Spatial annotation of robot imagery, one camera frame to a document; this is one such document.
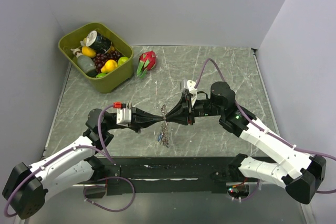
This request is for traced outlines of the round metal key ring plate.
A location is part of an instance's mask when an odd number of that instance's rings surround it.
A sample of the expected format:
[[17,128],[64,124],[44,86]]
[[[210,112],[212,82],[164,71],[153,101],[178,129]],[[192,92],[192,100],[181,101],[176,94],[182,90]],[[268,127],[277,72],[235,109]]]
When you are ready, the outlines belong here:
[[161,107],[161,116],[163,117],[163,122],[161,124],[161,131],[158,135],[158,142],[169,148],[169,132],[168,132],[168,122],[166,121],[166,114],[167,114],[167,109],[166,105],[162,105]]

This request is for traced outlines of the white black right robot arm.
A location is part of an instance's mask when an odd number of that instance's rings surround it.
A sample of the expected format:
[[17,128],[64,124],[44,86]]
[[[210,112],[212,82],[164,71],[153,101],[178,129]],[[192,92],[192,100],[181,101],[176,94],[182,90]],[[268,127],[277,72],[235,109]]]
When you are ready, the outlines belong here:
[[196,117],[219,116],[219,124],[236,137],[260,149],[273,163],[258,161],[238,154],[229,165],[229,175],[235,181],[256,178],[284,188],[294,200],[309,204],[325,177],[326,159],[318,154],[299,151],[281,140],[253,113],[240,107],[236,93],[227,82],[211,85],[205,99],[197,98],[199,91],[192,80],[181,82],[182,96],[166,115],[166,121],[192,125]]

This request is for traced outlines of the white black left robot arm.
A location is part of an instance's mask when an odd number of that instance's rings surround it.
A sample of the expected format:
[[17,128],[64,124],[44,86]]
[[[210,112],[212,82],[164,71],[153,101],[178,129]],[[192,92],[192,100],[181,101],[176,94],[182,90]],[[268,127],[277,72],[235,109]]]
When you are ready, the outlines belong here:
[[96,157],[100,153],[115,164],[107,150],[114,129],[141,129],[164,121],[163,116],[153,115],[125,103],[113,106],[116,112],[93,109],[88,114],[87,129],[74,142],[57,153],[36,163],[16,165],[6,182],[2,195],[6,199],[4,215],[28,219],[52,196],[72,185],[90,181],[98,183],[104,176],[104,165]]

